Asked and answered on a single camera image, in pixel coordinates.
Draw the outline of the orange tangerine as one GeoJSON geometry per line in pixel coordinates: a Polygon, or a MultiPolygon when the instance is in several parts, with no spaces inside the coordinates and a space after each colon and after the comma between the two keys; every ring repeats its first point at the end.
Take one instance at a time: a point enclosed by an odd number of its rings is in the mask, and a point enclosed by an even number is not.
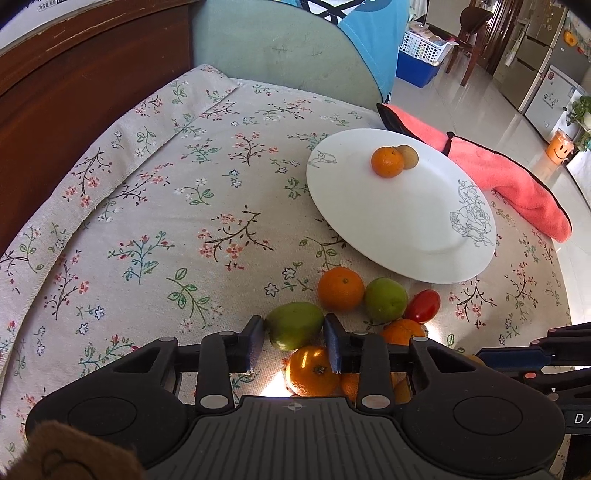
{"type": "Polygon", "coordinates": [[[287,388],[301,397],[325,397],[337,392],[339,374],[332,371],[328,349],[304,346],[294,351],[284,369],[287,388]]]}
{"type": "MultiPolygon", "coordinates": [[[[407,376],[403,372],[396,372],[391,374],[394,402],[399,404],[406,404],[412,399],[412,392],[407,380],[407,376]]],[[[341,389],[346,398],[352,403],[356,403],[356,395],[358,395],[360,383],[359,373],[346,373],[341,375],[341,389]]]]}
{"type": "Polygon", "coordinates": [[[426,337],[423,326],[413,320],[399,319],[388,324],[381,332],[388,344],[408,346],[415,337],[426,337]]]}
{"type": "Polygon", "coordinates": [[[346,267],[335,267],[325,272],[318,281],[318,301],[332,312],[351,312],[358,308],[365,296],[361,276],[346,267]]]}

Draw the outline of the green jujube fruit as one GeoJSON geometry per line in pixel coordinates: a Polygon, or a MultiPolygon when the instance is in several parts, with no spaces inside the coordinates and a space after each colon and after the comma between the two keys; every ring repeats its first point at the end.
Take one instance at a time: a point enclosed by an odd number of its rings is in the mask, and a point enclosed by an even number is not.
{"type": "Polygon", "coordinates": [[[381,277],[366,288],[363,306],[370,325],[378,326],[401,318],[408,305],[408,294],[401,284],[381,277]]]}
{"type": "Polygon", "coordinates": [[[283,351],[314,344],[323,323],[321,308],[310,302],[290,302],[278,306],[264,319],[270,343],[283,351]]]}

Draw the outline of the red cherry tomato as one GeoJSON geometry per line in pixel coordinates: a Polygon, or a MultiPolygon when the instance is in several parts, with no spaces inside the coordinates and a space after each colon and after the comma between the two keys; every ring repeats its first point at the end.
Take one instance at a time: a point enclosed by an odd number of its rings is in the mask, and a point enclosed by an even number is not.
{"type": "Polygon", "coordinates": [[[425,324],[431,321],[441,308],[441,297],[435,290],[428,289],[419,292],[408,303],[404,318],[425,324]]]}

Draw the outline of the floral tablecloth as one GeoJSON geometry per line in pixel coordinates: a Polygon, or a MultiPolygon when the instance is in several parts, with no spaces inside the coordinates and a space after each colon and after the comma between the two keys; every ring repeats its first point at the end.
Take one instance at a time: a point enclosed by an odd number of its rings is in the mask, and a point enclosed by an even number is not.
{"type": "Polygon", "coordinates": [[[312,150],[370,110],[202,65],[110,126],[1,257],[1,464],[44,396],[160,337],[314,302],[360,255],[312,203],[312,150]]]}

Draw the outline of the pink towel black trim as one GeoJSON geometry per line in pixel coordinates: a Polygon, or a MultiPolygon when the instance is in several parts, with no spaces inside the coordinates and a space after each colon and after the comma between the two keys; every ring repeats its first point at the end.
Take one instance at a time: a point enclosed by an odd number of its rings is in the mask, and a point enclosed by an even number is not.
{"type": "Polygon", "coordinates": [[[447,156],[483,191],[501,195],[517,213],[550,238],[564,243],[572,223],[552,191],[510,157],[456,135],[444,133],[391,104],[377,105],[384,126],[421,141],[447,156]]]}

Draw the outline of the brown plush sleeve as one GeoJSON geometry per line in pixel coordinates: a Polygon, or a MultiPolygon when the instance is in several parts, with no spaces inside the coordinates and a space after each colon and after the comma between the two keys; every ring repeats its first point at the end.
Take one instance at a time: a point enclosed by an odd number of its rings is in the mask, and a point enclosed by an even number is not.
{"type": "Polygon", "coordinates": [[[145,479],[129,450],[57,421],[38,424],[2,479],[145,479]]]}

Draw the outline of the orange smiley bucket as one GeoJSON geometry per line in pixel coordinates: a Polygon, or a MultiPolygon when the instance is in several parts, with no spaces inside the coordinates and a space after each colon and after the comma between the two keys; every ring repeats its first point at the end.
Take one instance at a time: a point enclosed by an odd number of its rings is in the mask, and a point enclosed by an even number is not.
{"type": "Polygon", "coordinates": [[[571,155],[574,147],[572,139],[558,129],[548,144],[545,154],[555,165],[561,165],[571,155]]]}

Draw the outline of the white small cabinet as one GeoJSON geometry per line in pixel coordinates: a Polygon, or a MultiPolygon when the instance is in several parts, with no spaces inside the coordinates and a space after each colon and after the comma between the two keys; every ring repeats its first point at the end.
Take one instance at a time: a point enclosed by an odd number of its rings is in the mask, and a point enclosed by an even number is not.
{"type": "Polygon", "coordinates": [[[550,66],[525,117],[547,142],[553,139],[558,130],[574,139],[579,126],[569,122],[569,112],[573,103],[585,94],[586,91],[578,83],[550,66]]]}

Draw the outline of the blue plastic bin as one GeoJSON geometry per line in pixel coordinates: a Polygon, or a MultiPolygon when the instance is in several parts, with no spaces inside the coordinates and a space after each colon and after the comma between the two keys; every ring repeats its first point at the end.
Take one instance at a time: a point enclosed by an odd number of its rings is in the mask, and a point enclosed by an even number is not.
{"type": "Polygon", "coordinates": [[[437,76],[440,68],[440,65],[431,65],[400,51],[396,76],[418,88],[423,88],[437,76]]]}

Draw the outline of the white plastic basket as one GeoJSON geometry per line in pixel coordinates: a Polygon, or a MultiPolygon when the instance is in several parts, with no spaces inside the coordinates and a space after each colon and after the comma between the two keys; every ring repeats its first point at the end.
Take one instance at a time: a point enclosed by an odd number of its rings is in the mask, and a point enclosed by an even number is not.
{"type": "Polygon", "coordinates": [[[440,65],[458,45],[454,38],[444,40],[420,22],[407,25],[399,51],[429,65],[440,65]]]}

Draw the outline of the grey refrigerator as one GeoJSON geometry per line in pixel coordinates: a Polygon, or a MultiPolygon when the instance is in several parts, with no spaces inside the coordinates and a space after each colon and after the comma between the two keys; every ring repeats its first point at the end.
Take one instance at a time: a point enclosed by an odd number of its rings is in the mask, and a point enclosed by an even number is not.
{"type": "Polygon", "coordinates": [[[566,42],[566,35],[573,33],[567,26],[567,9],[559,2],[521,4],[494,73],[499,91],[516,110],[527,110],[551,66],[576,82],[583,80],[588,60],[582,46],[566,42]]]}

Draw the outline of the green sofa cushion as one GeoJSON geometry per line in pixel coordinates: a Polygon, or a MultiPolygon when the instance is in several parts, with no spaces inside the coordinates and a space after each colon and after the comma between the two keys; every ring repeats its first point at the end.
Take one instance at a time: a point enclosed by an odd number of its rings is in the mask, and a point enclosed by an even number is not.
{"type": "Polygon", "coordinates": [[[341,30],[276,1],[199,1],[191,7],[193,64],[228,77],[318,93],[374,110],[377,82],[341,30]]]}

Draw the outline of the blue printed pillow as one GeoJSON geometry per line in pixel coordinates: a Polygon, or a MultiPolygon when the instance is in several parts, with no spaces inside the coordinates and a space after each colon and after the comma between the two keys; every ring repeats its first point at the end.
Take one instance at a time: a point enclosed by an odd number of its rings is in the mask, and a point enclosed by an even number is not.
{"type": "Polygon", "coordinates": [[[284,4],[307,11],[345,33],[369,68],[382,99],[390,99],[399,47],[411,13],[408,0],[287,0],[284,4]]]}

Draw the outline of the wooden chair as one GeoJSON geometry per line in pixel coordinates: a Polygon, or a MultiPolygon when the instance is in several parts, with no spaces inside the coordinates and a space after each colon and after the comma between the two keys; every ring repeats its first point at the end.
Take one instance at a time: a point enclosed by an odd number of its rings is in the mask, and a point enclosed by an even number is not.
{"type": "Polygon", "coordinates": [[[475,1],[472,1],[461,12],[461,28],[459,35],[455,38],[456,45],[452,49],[450,60],[446,67],[446,73],[449,74],[453,70],[461,53],[468,53],[468,65],[460,83],[462,87],[467,86],[478,63],[483,45],[485,44],[487,25],[492,18],[493,13],[478,7],[475,1]]]}

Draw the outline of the white milk carton box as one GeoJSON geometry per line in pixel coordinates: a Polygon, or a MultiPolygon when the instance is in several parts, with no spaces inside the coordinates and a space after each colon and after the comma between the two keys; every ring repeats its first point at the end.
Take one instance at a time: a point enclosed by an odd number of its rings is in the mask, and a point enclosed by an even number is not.
{"type": "Polygon", "coordinates": [[[1,49],[6,49],[40,27],[62,17],[102,4],[100,0],[43,0],[25,7],[1,28],[1,49]]]}

